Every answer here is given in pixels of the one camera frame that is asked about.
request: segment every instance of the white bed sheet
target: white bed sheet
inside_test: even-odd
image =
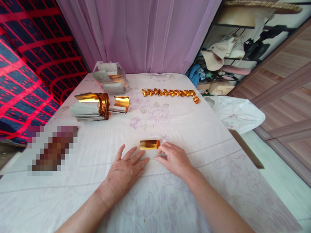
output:
[[[78,123],[71,116],[74,95],[102,92],[90,74],[77,86],[36,143],[29,144],[0,180],[0,232],[55,231],[105,179],[123,143],[127,151],[148,139],[183,147],[192,164],[256,232],[301,230],[186,76],[129,74],[127,79],[129,112],[111,114],[108,121]],[[201,102],[196,105],[191,97],[180,96],[143,97],[141,89],[147,88],[193,89]],[[27,166],[60,125],[79,127],[63,171],[31,174]],[[209,232],[187,186],[153,160],[155,155],[155,150],[146,151],[151,160],[143,177],[104,219],[99,232]]]

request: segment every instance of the red and black fabric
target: red and black fabric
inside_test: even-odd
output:
[[[0,139],[26,145],[86,74],[54,0],[0,0]]]

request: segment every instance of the purple curtain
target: purple curtain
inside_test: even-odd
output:
[[[182,73],[191,66],[221,0],[57,0],[92,70]]]

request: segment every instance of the white hat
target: white hat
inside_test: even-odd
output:
[[[224,57],[227,54],[228,46],[227,42],[221,42],[211,45],[207,51],[201,50],[208,70],[216,71],[224,65]]]

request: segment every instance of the wooden wardrobe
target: wooden wardrobe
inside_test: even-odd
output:
[[[228,95],[265,113],[255,132],[311,186],[311,19]]]

